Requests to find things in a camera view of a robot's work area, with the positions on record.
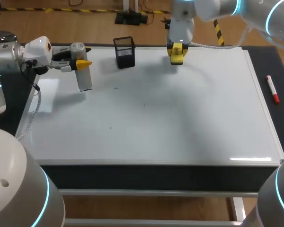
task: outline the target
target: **pen holder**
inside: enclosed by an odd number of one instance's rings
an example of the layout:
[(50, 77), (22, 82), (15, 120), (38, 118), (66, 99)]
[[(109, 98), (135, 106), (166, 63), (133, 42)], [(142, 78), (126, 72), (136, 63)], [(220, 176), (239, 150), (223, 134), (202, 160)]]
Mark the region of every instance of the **pen holder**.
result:
[(115, 57), (119, 69), (135, 66), (134, 49), (135, 44), (133, 38), (121, 37), (114, 39)]

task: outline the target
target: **yellow black hazard tape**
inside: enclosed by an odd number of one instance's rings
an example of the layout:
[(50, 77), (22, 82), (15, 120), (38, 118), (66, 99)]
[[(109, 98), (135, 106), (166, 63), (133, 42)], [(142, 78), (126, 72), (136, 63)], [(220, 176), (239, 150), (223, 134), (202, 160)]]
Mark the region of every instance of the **yellow black hazard tape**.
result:
[[(67, 12), (82, 12), (82, 13), (117, 13), (122, 10), (118, 9), (58, 9), (58, 8), (1, 8), (1, 11), (67, 11)], [(141, 11), (142, 14), (170, 14), (170, 11), (166, 10), (144, 10)]]
[(219, 45), (220, 46), (225, 46), (224, 45), (224, 40), (223, 40), (223, 37), (222, 37), (222, 33), (221, 33), (221, 30), (220, 30), (220, 26), (218, 24), (218, 21), (214, 20), (213, 25), (214, 25), (214, 29), (215, 29), (217, 37), (218, 37)]

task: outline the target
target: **whiteboard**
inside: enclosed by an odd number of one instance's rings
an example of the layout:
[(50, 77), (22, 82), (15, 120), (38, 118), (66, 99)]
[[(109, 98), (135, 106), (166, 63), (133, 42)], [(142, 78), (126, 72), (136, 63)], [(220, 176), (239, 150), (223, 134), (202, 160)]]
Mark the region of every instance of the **whiteboard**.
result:
[[(136, 48), (135, 67), (123, 70), (112, 47), (88, 58), (91, 91), (79, 91), (74, 72), (40, 76), (40, 111), (21, 141), (40, 164), (278, 166), (284, 158), (247, 51), (189, 48), (174, 66), (166, 48)], [(36, 103), (32, 93), (18, 134)]]

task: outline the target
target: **red marker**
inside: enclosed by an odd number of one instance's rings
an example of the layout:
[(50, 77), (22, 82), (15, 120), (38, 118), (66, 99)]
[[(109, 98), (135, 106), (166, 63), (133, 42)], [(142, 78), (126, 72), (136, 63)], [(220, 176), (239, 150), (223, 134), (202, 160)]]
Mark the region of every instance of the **red marker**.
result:
[(275, 104), (278, 105), (280, 103), (280, 100), (279, 100), (278, 94), (276, 93), (273, 81), (272, 81), (272, 79), (269, 75), (266, 77), (266, 80), (268, 82), (271, 93), (273, 93), (273, 98), (274, 98)]

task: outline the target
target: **floor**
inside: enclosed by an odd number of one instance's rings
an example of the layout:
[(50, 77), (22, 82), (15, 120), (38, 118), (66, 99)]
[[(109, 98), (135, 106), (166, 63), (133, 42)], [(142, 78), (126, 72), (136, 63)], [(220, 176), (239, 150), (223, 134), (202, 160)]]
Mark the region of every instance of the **floor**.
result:
[[(80, 0), (71, 0), (76, 4)], [(140, 0), (143, 9), (169, 10), (169, 0)], [(70, 8), (67, 0), (1, 0), (10, 8)], [(72, 9), (122, 9), (122, 0), (84, 0)], [(52, 43), (112, 44), (113, 39), (132, 36), (136, 44), (165, 44), (166, 30), (161, 20), (169, 15), (155, 14), (150, 25), (115, 25), (114, 13), (74, 13), (44, 11), (8, 11), (0, 14), (0, 30), (18, 36), (21, 43), (39, 36), (47, 36)], [(219, 19), (226, 45), (236, 44), (246, 26), (239, 17)], [(212, 22), (195, 19), (194, 42), (217, 45)], [(243, 45), (269, 45), (253, 30)], [(279, 50), (284, 63), (284, 51)], [(179, 219), (179, 220), (230, 220), (226, 198), (167, 198), (167, 197), (64, 197), (67, 218), (129, 218), (129, 219)], [(244, 199), (248, 213), (255, 198)]]

